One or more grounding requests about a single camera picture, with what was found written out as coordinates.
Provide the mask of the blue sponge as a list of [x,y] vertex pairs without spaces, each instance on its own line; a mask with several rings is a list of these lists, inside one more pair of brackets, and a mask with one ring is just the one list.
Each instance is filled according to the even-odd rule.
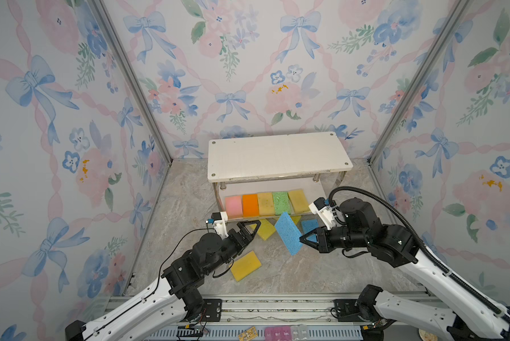
[[288,213],[282,213],[275,226],[277,233],[282,239],[291,256],[295,256],[301,250],[300,242],[302,234]]
[[[313,220],[302,220],[300,222],[303,234],[308,234],[309,232],[317,229],[319,227],[319,222],[316,219]],[[317,242],[317,234],[311,234],[307,240]]]

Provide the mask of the yellow sponge bottom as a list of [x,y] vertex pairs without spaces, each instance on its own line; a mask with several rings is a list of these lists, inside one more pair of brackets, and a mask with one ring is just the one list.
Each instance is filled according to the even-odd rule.
[[273,193],[258,193],[257,194],[259,215],[260,216],[274,216],[275,208],[273,203]]

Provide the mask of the dark yellow sponge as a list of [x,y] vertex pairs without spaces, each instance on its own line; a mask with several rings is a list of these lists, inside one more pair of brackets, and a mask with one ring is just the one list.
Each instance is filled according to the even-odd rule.
[[309,213],[309,202],[302,189],[291,190],[288,192],[290,204],[295,214]]

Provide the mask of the green sponge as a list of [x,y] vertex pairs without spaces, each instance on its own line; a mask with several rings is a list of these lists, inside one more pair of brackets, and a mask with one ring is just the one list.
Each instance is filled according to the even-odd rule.
[[287,192],[279,191],[273,192],[273,207],[276,216],[280,216],[283,213],[291,213],[291,207],[289,202],[289,195]]

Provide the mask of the white two-tier shelf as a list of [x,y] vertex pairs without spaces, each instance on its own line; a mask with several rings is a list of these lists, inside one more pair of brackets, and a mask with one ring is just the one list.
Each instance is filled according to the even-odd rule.
[[313,132],[213,139],[208,144],[208,181],[220,211],[228,197],[303,190],[310,202],[325,197],[320,182],[337,176],[338,186],[354,165],[337,134]]

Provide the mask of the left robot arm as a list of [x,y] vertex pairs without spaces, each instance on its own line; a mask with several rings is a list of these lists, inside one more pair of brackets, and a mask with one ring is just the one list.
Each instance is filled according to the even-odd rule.
[[93,321],[68,325],[66,339],[142,340],[168,325],[196,319],[204,304],[198,289],[205,278],[239,256],[256,237],[261,222],[237,226],[227,237],[204,234],[169,267],[161,267],[156,279],[130,300]]

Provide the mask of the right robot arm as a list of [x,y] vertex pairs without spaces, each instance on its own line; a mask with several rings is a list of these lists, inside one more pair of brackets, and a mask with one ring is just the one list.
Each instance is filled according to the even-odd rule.
[[321,254],[358,249],[418,280],[446,305],[426,306],[368,285],[356,302],[364,320],[400,321],[445,340],[510,340],[510,306],[472,287],[407,227],[382,223],[372,205],[358,198],[330,207],[320,197],[309,209],[324,225],[304,234],[301,243]]

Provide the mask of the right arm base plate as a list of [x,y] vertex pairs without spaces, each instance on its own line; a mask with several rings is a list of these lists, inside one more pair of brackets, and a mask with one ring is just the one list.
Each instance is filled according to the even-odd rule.
[[389,322],[389,319],[379,315],[373,304],[358,303],[355,299],[335,299],[330,312],[338,322],[363,322],[377,325]]

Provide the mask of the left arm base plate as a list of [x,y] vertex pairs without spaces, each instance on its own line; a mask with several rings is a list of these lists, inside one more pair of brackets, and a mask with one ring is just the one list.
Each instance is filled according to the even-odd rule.
[[220,322],[222,316],[222,299],[203,298],[195,303],[188,304],[185,308],[187,314],[184,322]]

